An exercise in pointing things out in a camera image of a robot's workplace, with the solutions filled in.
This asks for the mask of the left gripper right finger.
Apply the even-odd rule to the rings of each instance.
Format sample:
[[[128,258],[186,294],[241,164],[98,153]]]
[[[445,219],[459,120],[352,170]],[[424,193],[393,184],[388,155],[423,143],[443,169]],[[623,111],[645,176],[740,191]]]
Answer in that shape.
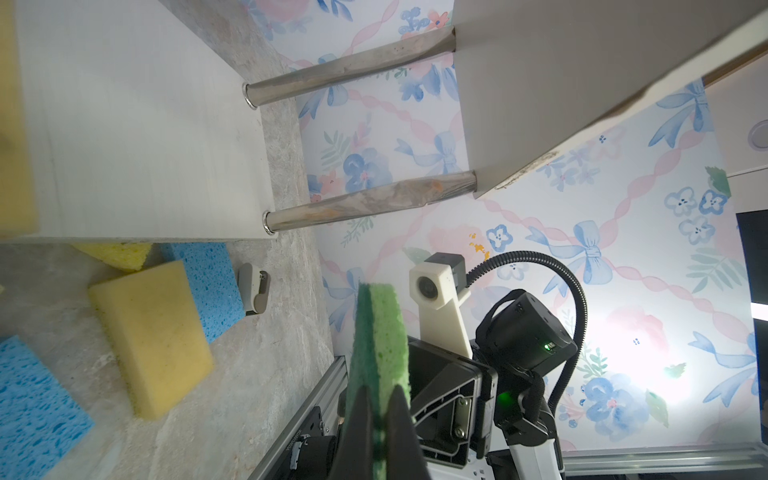
[[[387,480],[431,479],[401,385],[394,387],[387,407],[385,461]]]

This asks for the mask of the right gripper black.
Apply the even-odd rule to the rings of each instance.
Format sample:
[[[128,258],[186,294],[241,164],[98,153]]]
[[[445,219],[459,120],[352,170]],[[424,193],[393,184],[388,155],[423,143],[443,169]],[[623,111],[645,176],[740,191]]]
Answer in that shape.
[[[411,414],[430,463],[462,468],[563,465],[543,378],[576,355],[574,340],[534,295],[513,290],[488,312],[466,358],[409,341]]]

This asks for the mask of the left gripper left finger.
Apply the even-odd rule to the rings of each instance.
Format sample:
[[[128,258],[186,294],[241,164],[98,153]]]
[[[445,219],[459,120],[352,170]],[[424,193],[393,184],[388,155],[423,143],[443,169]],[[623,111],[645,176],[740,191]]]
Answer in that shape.
[[[372,480],[374,473],[374,418],[370,389],[360,387],[347,402],[340,446],[329,480]]]

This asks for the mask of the green sponge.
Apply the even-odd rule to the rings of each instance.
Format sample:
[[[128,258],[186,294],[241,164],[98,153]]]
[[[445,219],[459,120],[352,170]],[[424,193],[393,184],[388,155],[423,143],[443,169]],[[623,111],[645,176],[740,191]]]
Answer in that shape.
[[[373,477],[386,477],[385,417],[396,386],[410,395],[408,334],[398,296],[389,284],[359,286],[347,402],[361,387],[369,389],[373,415]]]

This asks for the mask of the dark yellow sponge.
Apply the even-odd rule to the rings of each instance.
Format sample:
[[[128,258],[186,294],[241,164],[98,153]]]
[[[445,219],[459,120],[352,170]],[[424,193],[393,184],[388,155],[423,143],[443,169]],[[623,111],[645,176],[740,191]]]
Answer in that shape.
[[[213,371],[182,262],[91,285],[88,297],[137,417],[162,418]]]

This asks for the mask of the white two-tier shelf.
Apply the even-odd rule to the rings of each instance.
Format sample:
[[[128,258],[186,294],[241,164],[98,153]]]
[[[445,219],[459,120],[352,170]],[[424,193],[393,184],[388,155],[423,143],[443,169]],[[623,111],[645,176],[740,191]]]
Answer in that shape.
[[[767,43],[763,1],[12,1],[38,231],[260,239],[478,197]]]

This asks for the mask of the yellow sponge bottom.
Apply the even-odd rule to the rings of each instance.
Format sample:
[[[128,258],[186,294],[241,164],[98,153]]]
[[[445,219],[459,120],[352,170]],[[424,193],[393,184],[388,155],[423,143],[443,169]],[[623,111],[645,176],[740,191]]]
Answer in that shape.
[[[14,3],[1,3],[1,238],[38,231],[29,162]]]

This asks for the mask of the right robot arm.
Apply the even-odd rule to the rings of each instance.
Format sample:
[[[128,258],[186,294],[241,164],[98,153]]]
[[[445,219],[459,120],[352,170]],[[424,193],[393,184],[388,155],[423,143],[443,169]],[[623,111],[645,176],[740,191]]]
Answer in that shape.
[[[464,357],[410,339],[411,415],[430,463],[484,460],[498,479],[561,479],[562,455],[544,376],[576,354],[560,321],[532,294],[509,292]]]

